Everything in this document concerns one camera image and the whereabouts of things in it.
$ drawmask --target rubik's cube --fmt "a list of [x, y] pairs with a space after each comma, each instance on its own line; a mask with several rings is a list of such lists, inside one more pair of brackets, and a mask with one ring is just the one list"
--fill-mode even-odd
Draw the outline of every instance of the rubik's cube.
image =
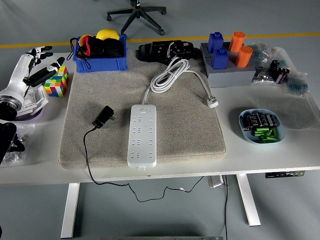
[[65, 96], [69, 81], [68, 74], [67, 67], [61, 66], [54, 76], [45, 81], [44, 89], [50, 97]]

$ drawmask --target gray floor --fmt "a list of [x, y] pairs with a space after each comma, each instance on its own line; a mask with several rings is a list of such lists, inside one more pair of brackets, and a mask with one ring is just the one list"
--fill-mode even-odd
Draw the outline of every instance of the gray floor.
[[[319, 33], [320, 2], [311, 0], [211, 1], [144, 0], [144, 5], [167, 7], [167, 14], [150, 13], [165, 31], [165, 38], [188, 37], [195, 47], [213, 32], [231, 35]], [[128, 16], [106, 21], [106, 11], [129, 6], [128, 0], [1, 0], [0, 89], [30, 47], [7, 45], [59, 43], [55, 52], [68, 52], [65, 43], [103, 28], [120, 32]], [[128, 39], [161, 38], [144, 21], [136, 19], [125, 32]], [[319, 36], [247, 38], [245, 44], [269, 43], [284, 48], [298, 71], [308, 73], [309, 89], [320, 106]], [[129, 43], [136, 50], [143, 40]], [[265, 179], [248, 176], [261, 226], [249, 227], [235, 176], [229, 176], [227, 227], [230, 240], [298, 240], [320, 236], [320, 171], [304, 177]], [[189, 190], [198, 177], [136, 180], [132, 187], [140, 199], [161, 197], [165, 186]], [[74, 238], [99, 236], [224, 236], [225, 188], [210, 189], [204, 178], [191, 193], [167, 191], [164, 199], [138, 203], [127, 187], [80, 187]], [[0, 186], [0, 225], [4, 240], [59, 239], [68, 191], [67, 184]]]

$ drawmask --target gray felt mat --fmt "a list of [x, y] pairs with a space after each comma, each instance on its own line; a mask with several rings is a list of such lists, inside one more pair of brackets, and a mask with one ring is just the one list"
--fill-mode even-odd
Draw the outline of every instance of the gray felt mat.
[[[142, 62], [135, 51], [127, 53], [127, 71], [74, 73], [63, 127], [59, 163], [63, 168], [85, 168], [83, 137], [96, 116], [108, 105], [114, 121], [91, 132], [86, 146], [91, 167], [127, 167], [131, 106], [142, 104], [152, 78], [166, 66]], [[190, 70], [207, 79], [202, 60], [189, 61]], [[164, 93], [149, 92], [147, 104], [157, 111], [157, 164], [221, 159], [226, 152], [214, 108], [196, 75], [183, 73]]]

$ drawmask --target robotic hand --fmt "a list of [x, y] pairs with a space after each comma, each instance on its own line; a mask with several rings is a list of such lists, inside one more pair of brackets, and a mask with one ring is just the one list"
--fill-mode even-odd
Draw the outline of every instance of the robotic hand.
[[52, 46], [36, 47], [23, 54], [16, 64], [11, 75], [8, 86], [0, 91], [0, 119], [5, 121], [14, 121], [25, 103], [25, 97], [29, 87], [36, 87], [47, 79], [51, 78], [59, 70], [64, 57], [58, 58], [51, 65], [39, 70], [32, 76], [32, 68], [41, 63], [41, 60], [53, 55], [51, 52], [42, 52], [51, 50]]

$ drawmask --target white power cord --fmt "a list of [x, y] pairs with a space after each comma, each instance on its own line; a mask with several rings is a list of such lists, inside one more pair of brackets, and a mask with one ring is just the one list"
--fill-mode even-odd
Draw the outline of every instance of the white power cord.
[[145, 91], [142, 104], [146, 104], [147, 95], [150, 89], [157, 94], [164, 93], [174, 84], [175, 80], [182, 73], [193, 73], [200, 79], [204, 89], [208, 94], [207, 103], [209, 108], [215, 108], [216, 106], [218, 106], [217, 99], [214, 96], [212, 96], [209, 88], [207, 87], [202, 77], [196, 71], [188, 70], [190, 68], [189, 61], [186, 59], [180, 59], [175, 64], [173, 64], [175, 60], [176, 58], [173, 58], [168, 67], [165, 69], [165, 71], [155, 76], [151, 80], [150, 86]]

